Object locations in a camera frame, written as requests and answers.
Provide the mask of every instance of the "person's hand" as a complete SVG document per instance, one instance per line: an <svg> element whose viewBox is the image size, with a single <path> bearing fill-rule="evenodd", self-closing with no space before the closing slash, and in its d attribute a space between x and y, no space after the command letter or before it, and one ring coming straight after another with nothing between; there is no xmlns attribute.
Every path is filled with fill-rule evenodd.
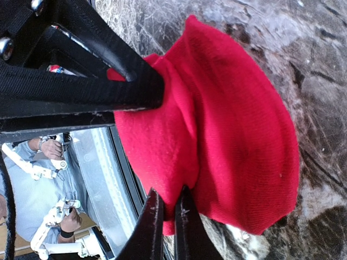
<svg viewBox="0 0 347 260"><path fill-rule="evenodd" d="M63 148L61 143L49 139L41 145L41 151L48 159L62 160L63 159Z"/></svg>
<svg viewBox="0 0 347 260"><path fill-rule="evenodd" d="M69 216L65 216L60 223L61 230L70 233L75 232L81 227L82 218L78 216L76 209L73 207Z"/></svg>

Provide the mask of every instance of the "light blue shirt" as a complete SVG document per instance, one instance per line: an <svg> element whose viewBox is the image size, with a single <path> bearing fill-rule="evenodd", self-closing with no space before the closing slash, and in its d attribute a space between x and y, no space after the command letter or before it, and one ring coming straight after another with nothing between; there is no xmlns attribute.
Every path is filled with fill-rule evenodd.
<svg viewBox="0 0 347 260"><path fill-rule="evenodd" d="M19 144L15 151L24 160L32 161L36 152L32 151L28 142ZM60 170L57 177L47 179L42 177L34 180L30 174L24 172L10 158L5 158L16 204L16 231L26 241L31 241L43 217L60 199L78 199L81 201L80 212L88 214L88 194L81 175L73 144L64 152L68 164L66 170ZM37 160L32 162L45 168L54 170L50 160ZM2 180L0 193L4 195ZM59 227L52 228L45 240L46 243L57 243L60 232Z"/></svg>

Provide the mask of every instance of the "metal bolt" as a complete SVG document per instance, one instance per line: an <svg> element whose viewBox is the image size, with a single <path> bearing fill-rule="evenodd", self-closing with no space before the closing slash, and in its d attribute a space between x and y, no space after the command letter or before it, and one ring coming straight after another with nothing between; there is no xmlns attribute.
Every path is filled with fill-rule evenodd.
<svg viewBox="0 0 347 260"><path fill-rule="evenodd" d="M11 58L14 49L13 40L7 37L0 38L0 57L7 61Z"/></svg>
<svg viewBox="0 0 347 260"><path fill-rule="evenodd" d="M36 16L41 15L44 10L44 0L32 0L31 9L35 12Z"/></svg>

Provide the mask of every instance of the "red cloth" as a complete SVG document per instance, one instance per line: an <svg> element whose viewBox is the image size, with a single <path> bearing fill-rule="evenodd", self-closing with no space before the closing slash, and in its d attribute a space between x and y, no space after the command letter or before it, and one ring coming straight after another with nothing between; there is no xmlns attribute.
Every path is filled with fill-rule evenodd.
<svg viewBox="0 0 347 260"><path fill-rule="evenodd" d="M200 213L261 234L295 207L299 152L290 115L228 35L188 18L183 36L147 62L165 81L161 108L115 112L130 164L166 206L164 234L188 185ZM119 80L114 70L108 78Z"/></svg>

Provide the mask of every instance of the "stone table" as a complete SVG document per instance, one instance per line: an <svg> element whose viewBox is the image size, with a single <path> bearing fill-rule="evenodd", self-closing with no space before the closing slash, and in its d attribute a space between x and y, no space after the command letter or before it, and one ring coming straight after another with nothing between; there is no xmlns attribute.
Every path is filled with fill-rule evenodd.
<svg viewBox="0 0 347 260"><path fill-rule="evenodd" d="M347 2L96 0L96 6L142 56L164 54L189 14L196 15L245 48L289 110L300 144L297 207L262 236L203 217L222 256L347 259Z"/></svg>

